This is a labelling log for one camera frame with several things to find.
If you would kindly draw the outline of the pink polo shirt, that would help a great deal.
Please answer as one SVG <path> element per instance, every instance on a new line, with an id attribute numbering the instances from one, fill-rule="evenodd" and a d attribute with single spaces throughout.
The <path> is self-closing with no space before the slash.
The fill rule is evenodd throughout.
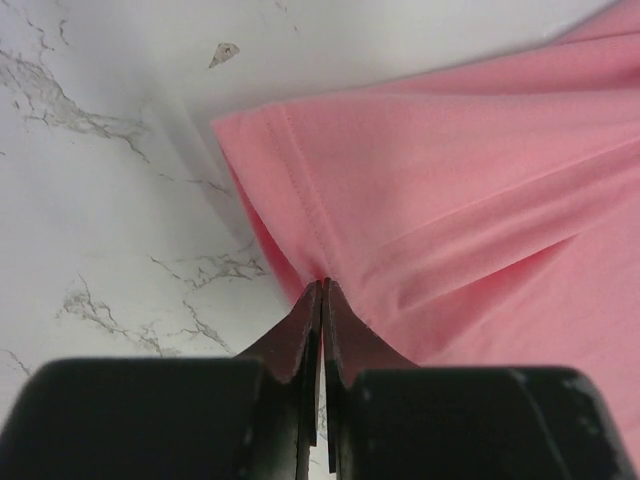
<path id="1" fill-rule="evenodd" d="M 296 298 L 417 362 L 639 364 L 639 5 L 553 44 L 212 128 Z"/>

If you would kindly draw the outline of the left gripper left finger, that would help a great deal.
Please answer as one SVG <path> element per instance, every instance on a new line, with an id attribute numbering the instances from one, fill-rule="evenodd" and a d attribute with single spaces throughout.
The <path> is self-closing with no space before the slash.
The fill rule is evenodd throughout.
<path id="1" fill-rule="evenodd" d="M 224 358 L 42 366 L 1 432 L 5 479 L 304 479 L 317 442 L 321 286 Z"/>

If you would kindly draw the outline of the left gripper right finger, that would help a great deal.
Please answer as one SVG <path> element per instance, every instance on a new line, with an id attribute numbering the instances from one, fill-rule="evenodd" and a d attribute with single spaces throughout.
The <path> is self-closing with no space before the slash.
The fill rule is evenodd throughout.
<path id="1" fill-rule="evenodd" d="M 564 367 L 421 367 L 339 284 L 322 295 L 330 470 L 340 479 L 633 479 L 595 385 Z"/>

